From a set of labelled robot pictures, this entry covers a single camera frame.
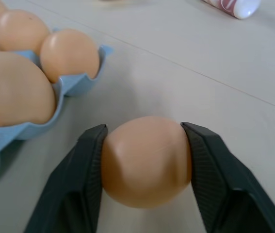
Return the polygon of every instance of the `egg carton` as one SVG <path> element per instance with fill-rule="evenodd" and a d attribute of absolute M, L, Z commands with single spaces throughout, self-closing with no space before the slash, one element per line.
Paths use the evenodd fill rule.
<path fill-rule="evenodd" d="M 76 75 L 62 75 L 59 77 L 57 83 L 52 84 L 52 88 L 56 97 L 57 107 L 53 117 L 47 123 L 38 125 L 26 122 L 9 127 L 0 127 L 0 151 L 4 149 L 8 144 L 10 144 L 13 140 L 31 139 L 48 131 L 51 127 L 53 127 L 62 109 L 64 96 L 76 97 L 88 92 L 100 79 L 100 76 L 104 69 L 106 58 L 112 52 L 113 49 L 109 46 L 101 45 L 99 47 L 98 53 L 100 59 L 100 67 L 98 74 L 94 79 L 90 79 L 86 73 Z M 39 57 L 33 51 L 15 51 L 14 53 L 27 57 L 41 68 Z"/>

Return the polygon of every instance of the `bottle label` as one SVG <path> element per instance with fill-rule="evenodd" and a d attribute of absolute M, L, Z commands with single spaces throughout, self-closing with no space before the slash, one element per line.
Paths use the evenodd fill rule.
<path fill-rule="evenodd" d="M 237 0 L 204 0 L 214 7 L 234 16 L 233 10 Z"/>

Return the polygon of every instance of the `bottle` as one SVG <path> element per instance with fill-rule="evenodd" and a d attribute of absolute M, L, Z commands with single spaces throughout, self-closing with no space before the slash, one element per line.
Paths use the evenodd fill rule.
<path fill-rule="evenodd" d="M 261 0 L 203 0 L 238 19 L 251 16 L 260 6 Z"/>

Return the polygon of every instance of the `table surface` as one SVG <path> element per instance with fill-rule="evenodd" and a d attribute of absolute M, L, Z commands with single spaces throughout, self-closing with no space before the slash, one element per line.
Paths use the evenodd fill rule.
<path fill-rule="evenodd" d="M 0 233 L 24 231 L 50 173 L 79 135 L 112 131 L 142 116 L 169 117 L 220 134 L 275 203 L 275 1 L 236 20 L 199 0 L 140 0 L 106 7 L 97 0 L 4 0 L 51 28 L 74 28 L 114 48 L 102 80 L 66 98 L 56 126 L 2 153 Z M 122 206 L 103 193 L 98 233 L 203 233 L 189 186 L 151 210 Z"/>

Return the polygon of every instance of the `blue egg carton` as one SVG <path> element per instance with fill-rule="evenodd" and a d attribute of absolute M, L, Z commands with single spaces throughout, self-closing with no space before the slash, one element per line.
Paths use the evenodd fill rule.
<path fill-rule="evenodd" d="M 90 79 L 86 73 L 76 75 L 62 75 L 59 77 L 57 83 L 52 84 L 52 88 L 56 96 L 57 107 L 53 117 L 47 123 L 38 125 L 26 122 L 9 127 L 0 127 L 0 151 L 13 140 L 31 139 L 53 127 L 62 109 L 64 96 L 76 97 L 88 92 L 100 79 L 104 65 L 106 63 L 106 58 L 112 52 L 113 49 L 109 46 L 102 45 L 99 47 L 98 53 L 100 58 L 100 68 L 97 76 L 94 79 Z M 41 68 L 39 57 L 33 51 L 15 51 L 14 53 L 30 59 Z"/>

